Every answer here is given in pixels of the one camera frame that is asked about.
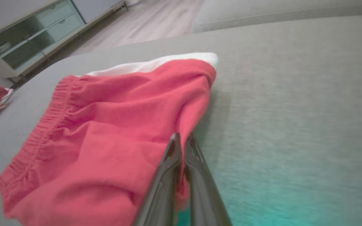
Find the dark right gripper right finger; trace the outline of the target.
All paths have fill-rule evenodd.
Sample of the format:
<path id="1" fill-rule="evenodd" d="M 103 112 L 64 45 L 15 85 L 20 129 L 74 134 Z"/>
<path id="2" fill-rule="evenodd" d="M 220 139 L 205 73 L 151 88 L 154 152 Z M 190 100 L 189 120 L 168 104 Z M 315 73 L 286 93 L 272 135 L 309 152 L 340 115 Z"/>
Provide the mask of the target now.
<path id="1" fill-rule="evenodd" d="M 185 143 L 185 175 L 190 188 L 190 224 L 231 226 L 232 222 L 217 185 L 192 133 Z"/>

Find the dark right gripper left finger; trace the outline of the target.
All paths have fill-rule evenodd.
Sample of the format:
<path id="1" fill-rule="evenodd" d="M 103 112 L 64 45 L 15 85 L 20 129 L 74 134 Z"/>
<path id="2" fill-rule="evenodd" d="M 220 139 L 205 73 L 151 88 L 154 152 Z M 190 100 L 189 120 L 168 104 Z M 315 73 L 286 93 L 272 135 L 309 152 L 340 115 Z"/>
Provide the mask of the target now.
<path id="1" fill-rule="evenodd" d="M 172 226 L 175 215 L 176 186 L 182 160 L 179 133 L 174 133 L 135 215 L 133 226 Z"/>

